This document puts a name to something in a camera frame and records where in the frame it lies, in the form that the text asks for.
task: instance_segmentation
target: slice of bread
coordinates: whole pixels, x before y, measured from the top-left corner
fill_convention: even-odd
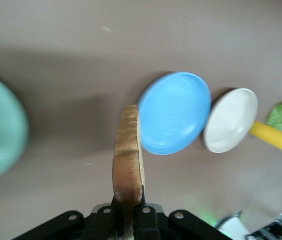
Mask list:
[[[122,240],[133,238],[133,208],[141,202],[144,168],[138,108],[126,106],[116,134],[112,167],[114,198],[124,218]]]

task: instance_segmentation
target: mustard bottle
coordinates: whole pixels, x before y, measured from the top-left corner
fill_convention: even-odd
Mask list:
[[[255,121],[249,133],[282,150],[282,131]]]

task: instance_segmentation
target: green lettuce leaf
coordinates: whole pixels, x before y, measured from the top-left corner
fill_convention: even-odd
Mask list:
[[[282,102],[275,105],[266,119],[266,124],[282,131]]]

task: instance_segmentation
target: white object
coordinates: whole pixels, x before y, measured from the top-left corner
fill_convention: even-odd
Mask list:
[[[257,98],[247,88],[225,94],[213,107],[203,131],[209,151],[224,153],[237,146],[251,129],[257,113]]]
[[[233,240],[246,240],[245,236],[251,234],[238,217],[230,218],[218,230]]]

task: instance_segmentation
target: metal bolt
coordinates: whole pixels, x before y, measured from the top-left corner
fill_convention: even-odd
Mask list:
[[[75,219],[77,219],[77,216],[76,216],[76,215],[70,215],[70,216],[69,216],[69,220],[70,220],[70,221],[73,221],[73,220],[75,220]]]
[[[151,212],[151,209],[148,206],[146,206],[142,209],[142,212],[144,212],[145,214],[148,214]]]
[[[184,218],[184,215],[180,212],[177,212],[176,214],[174,214],[174,216],[177,218],[177,219],[182,219]]]
[[[106,209],[103,210],[103,213],[105,213],[105,214],[109,214],[110,212],[111,212],[111,209],[109,209],[109,208],[106,208]]]

